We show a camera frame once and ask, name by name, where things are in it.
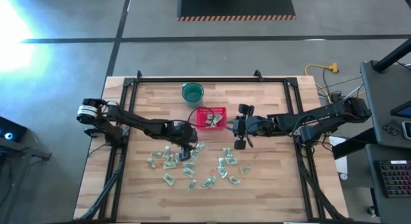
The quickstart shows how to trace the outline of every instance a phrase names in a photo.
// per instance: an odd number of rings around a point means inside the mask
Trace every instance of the wooden tabletop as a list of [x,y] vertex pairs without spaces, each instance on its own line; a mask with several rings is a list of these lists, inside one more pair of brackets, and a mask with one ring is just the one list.
[[[313,77],[296,77],[304,110],[319,107]],[[107,78],[103,99],[119,101],[123,79]],[[254,115],[287,113],[281,83],[201,85],[205,90],[204,106],[225,107],[228,119],[238,115],[240,103],[254,105]],[[190,112],[181,96],[181,83],[139,83],[134,113],[148,119],[186,120]],[[152,151],[164,151],[165,146],[170,146],[171,152],[177,153],[180,148],[131,129],[117,221],[306,221],[295,150],[290,137],[251,137],[254,148],[247,146],[243,151],[233,150],[238,165],[227,166],[227,170],[229,176],[241,180],[240,185],[232,185],[228,177],[221,178],[216,170],[218,158],[225,156],[222,149],[233,148],[236,140],[233,134],[227,130],[198,130],[198,138],[205,143],[205,148],[192,167],[197,186],[193,192],[188,192],[191,179],[183,174],[181,163],[176,169],[163,169],[164,158],[161,157],[154,157],[155,169],[149,168],[146,163]],[[93,140],[90,150],[103,143],[102,138]],[[101,193],[109,152],[109,147],[103,147],[88,158],[75,218],[84,214]],[[332,153],[319,145],[315,147],[314,158],[321,189],[339,212],[347,216]],[[251,166],[252,170],[241,175],[239,168],[244,166]],[[176,179],[173,186],[170,187],[162,179],[165,173]],[[217,178],[215,186],[202,188],[200,184],[213,175]],[[310,196],[315,210],[312,192]],[[110,214],[110,205],[111,202],[107,205],[107,214]]]

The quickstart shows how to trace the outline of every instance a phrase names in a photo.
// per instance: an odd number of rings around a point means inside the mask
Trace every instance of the green cup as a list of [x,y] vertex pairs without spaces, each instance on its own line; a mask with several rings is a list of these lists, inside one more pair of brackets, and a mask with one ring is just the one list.
[[186,104],[191,108],[197,108],[202,105],[204,89],[197,83],[185,83],[182,85],[182,97]]

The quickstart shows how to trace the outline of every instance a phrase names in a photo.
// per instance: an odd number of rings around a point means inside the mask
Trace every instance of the black floor mat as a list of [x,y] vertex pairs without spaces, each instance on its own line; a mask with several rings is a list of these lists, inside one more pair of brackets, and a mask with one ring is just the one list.
[[296,19],[291,0],[179,0],[178,21],[284,21]]

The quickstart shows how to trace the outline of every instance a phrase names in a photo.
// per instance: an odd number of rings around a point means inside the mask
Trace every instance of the gray floor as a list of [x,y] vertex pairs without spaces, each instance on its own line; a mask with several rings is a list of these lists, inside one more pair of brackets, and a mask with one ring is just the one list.
[[[296,21],[177,22],[177,0],[132,0],[124,37],[231,35],[390,35],[411,32],[404,0],[293,0]],[[0,0],[19,22],[7,21],[15,39],[115,37],[124,0]],[[360,62],[380,59],[404,40],[176,42],[120,45],[114,76],[304,74],[308,64],[338,62],[329,84],[360,76]],[[82,179],[90,139],[75,117],[82,98],[98,98],[113,44],[22,44],[0,41],[0,116],[33,130],[50,162],[26,177],[12,223],[68,221]],[[406,56],[403,62],[411,62]],[[310,69],[318,83],[322,69]],[[331,90],[343,94],[361,79]],[[337,135],[353,136],[371,126],[344,125]],[[350,217],[366,214],[367,190],[343,184]]]

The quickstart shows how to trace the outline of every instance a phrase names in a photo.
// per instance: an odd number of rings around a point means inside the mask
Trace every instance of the red plastic basket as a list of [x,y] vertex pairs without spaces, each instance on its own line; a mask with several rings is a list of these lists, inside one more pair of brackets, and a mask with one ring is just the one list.
[[[221,114],[223,119],[217,123],[216,127],[201,127],[198,126],[198,129],[201,130],[221,130],[227,126],[227,113],[224,107],[220,108],[209,108],[214,114]],[[207,115],[211,114],[211,111],[207,108],[198,108],[197,109],[197,125],[206,125]]]

